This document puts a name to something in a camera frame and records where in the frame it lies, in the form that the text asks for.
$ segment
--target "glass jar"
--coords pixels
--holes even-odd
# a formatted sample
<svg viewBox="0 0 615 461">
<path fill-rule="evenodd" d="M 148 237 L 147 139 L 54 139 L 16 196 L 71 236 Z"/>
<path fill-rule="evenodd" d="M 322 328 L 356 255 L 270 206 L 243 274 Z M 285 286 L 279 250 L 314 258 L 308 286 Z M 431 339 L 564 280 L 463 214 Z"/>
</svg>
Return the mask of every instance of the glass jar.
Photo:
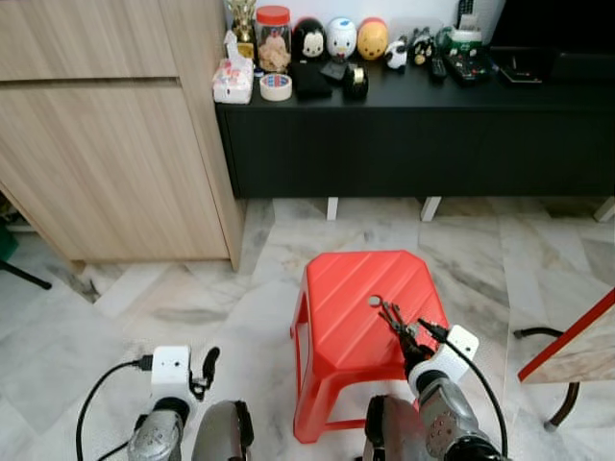
<svg viewBox="0 0 615 461">
<path fill-rule="evenodd" d="M 290 10 L 257 9 L 258 65 L 268 72 L 285 72 L 290 64 Z"/>
</svg>

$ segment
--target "stool handle hole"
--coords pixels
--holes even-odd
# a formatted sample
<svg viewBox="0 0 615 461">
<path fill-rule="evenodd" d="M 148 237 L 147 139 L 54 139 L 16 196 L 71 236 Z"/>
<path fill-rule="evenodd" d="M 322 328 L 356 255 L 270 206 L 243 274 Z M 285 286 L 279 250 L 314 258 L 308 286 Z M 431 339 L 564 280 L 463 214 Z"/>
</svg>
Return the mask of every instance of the stool handle hole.
<svg viewBox="0 0 615 461">
<path fill-rule="evenodd" d="M 367 299 L 367 303 L 370 307 L 380 307 L 382 306 L 382 298 L 378 295 L 372 295 Z"/>
</svg>

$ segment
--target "penguin figurine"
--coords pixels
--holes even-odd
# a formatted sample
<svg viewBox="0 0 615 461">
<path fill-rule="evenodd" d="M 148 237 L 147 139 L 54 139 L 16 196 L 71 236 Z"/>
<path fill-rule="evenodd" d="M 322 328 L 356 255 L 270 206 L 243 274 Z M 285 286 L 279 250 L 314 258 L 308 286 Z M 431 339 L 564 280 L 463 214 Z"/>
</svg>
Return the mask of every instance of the penguin figurine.
<svg viewBox="0 0 615 461">
<path fill-rule="evenodd" d="M 410 39 L 410 51 L 412 52 L 412 62 L 416 65 L 423 65 L 431 59 L 435 42 L 431 35 L 430 28 L 426 27 L 422 31 L 414 29 L 414 35 Z"/>
<path fill-rule="evenodd" d="M 390 69 L 404 73 L 407 61 L 407 36 L 400 36 L 399 39 L 389 43 L 384 52 L 384 60 Z"/>
</svg>

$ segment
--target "black metal chair leg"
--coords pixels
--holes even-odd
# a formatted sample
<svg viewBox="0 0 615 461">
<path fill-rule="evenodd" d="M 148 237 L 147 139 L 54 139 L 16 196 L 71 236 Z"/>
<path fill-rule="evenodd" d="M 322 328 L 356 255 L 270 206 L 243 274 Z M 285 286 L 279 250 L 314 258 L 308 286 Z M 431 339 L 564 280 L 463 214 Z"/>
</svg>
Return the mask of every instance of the black metal chair leg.
<svg viewBox="0 0 615 461">
<path fill-rule="evenodd" d="M 537 327 L 516 329 L 512 332 L 512 334 L 517 339 L 523 339 L 527 336 L 532 336 L 533 334 L 547 334 L 549 336 L 554 336 L 555 338 L 558 338 L 563 333 L 553 328 Z M 578 382 L 568 383 L 568 392 L 566 393 L 566 398 L 564 399 L 564 402 L 561 404 L 557 412 L 553 415 L 553 417 L 543 424 L 545 430 L 547 430 L 548 432 L 554 432 L 559 427 L 559 425 L 561 425 L 561 423 L 566 419 L 570 412 L 573 411 L 575 403 L 577 402 L 579 388 L 580 384 Z"/>
<path fill-rule="evenodd" d="M 15 266 L 9 264 L 8 262 L 0 260 L 0 269 L 10 272 L 14 276 L 18 276 L 20 279 L 27 280 L 34 285 L 39 286 L 43 290 L 51 289 L 51 283 L 45 280 L 41 280 L 38 277 L 35 277 L 27 272 L 22 271 L 21 269 L 16 268 Z"/>
<path fill-rule="evenodd" d="M 566 399 L 561 404 L 561 407 L 557 410 L 557 413 L 553 417 L 544 423 L 544 427 L 548 432 L 554 432 L 562 421 L 573 411 L 575 402 L 578 397 L 578 388 L 580 385 L 577 382 L 571 382 L 568 384 L 568 392 L 566 393 Z"/>
</svg>

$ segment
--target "black cable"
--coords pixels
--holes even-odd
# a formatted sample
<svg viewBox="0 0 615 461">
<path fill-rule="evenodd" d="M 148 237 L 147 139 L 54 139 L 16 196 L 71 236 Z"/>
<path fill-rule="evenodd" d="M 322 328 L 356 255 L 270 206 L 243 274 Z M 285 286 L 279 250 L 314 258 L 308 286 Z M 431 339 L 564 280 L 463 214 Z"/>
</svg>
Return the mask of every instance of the black cable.
<svg viewBox="0 0 615 461">
<path fill-rule="evenodd" d="M 117 452 L 121 451 L 127 446 L 128 446 L 128 442 L 124 442 L 122 445 L 119 445 L 115 447 L 114 449 L 112 449 L 111 451 L 103 454 L 100 458 L 98 458 L 98 461 L 105 461 L 106 459 L 111 458 L 113 455 L 115 455 Z"/>
<path fill-rule="evenodd" d="M 451 343 L 448 339 L 444 340 L 444 344 L 446 344 L 449 348 L 451 348 L 461 360 L 468 364 L 468 366 L 472 369 L 474 374 L 479 379 L 482 387 L 487 392 L 487 396 L 491 400 L 493 404 L 493 408 L 496 410 L 496 415 L 498 416 L 498 424 L 500 425 L 500 436 L 502 438 L 502 456 L 506 458 L 508 456 L 508 434 L 506 431 L 506 421 L 504 420 L 504 414 L 502 413 L 502 408 L 500 408 L 500 404 L 498 403 L 498 399 L 496 395 L 493 393 L 491 386 L 487 382 L 487 379 L 480 372 L 479 367 L 477 367 L 472 360 L 470 360 L 462 351 L 460 351 L 453 343 Z"/>
<path fill-rule="evenodd" d="M 140 364 L 141 364 L 141 360 L 132 360 L 130 362 L 123 362 L 123 363 L 120 363 L 119 365 L 115 365 L 113 368 L 108 370 L 104 375 L 102 375 L 98 379 L 98 381 L 96 381 L 96 384 L 94 384 L 94 387 L 92 387 L 92 390 L 89 391 L 89 394 L 86 397 L 86 401 L 84 401 L 84 404 L 81 407 L 81 411 L 79 412 L 79 418 L 77 419 L 77 431 L 75 433 L 75 445 L 77 448 L 77 460 L 78 461 L 84 461 L 84 451 L 83 451 L 83 445 L 82 445 L 82 431 L 84 428 L 84 418 L 86 417 L 87 407 L 89 406 L 89 403 L 94 397 L 94 394 L 96 394 L 96 391 L 103 384 L 105 379 L 107 379 L 110 375 L 115 373 L 117 370 L 121 370 L 122 368 L 126 368 L 126 367 L 138 367 Z"/>
<path fill-rule="evenodd" d="M 508 434 L 507 434 L 507 431 L 506 431 L 506 421 L 504 420 L 504 414 L 502 413 L 502 408 L 500 408 L 500 404 L 498 403 L 498 399 L 496 398 L 496 395 L 493 393 L 493 390 L 491 389 L 491 386 L 487 382 L 487 379 L 480 372 L 479 367 L 477 367 L 474 364 L 474 362 L 472 360 L 470 360 L 466 356 L 465 353 L 460 351 L 453 343 L 451 343 L 447 339 L 447 337 L 449 335 L 449 331 L 447 329 L 441 327 L 440 325 L 430 324 L 429 322 L 427 322 L 427 321 L 425 321 L 423 319 L 418 319 L 418 322 L 419 322 L 419 324 L 421 324 L 422 327 L 424 327 L 430 333 L 430 335 L 438 343 L 446 344 L 459 357 L 461 357 L 461 359 L 465 363 L 468 364 L 468 366 L 472 369 L 474 374 L 479 379 L 480 384 L 482 384 L 482 387 L 484 387 L 484 390 L 486 391 L 487 396 L 489 396 L 489 399 L 491 400 L 491 404 L 493 405 L 493 408 L 496 410 L 496 415 L 498 416 L 498 425 L 500 425 L 500 436 L 502 438 L 502 456 L 504 458 L 506 458 L 508 456 Z"/>
</svg>

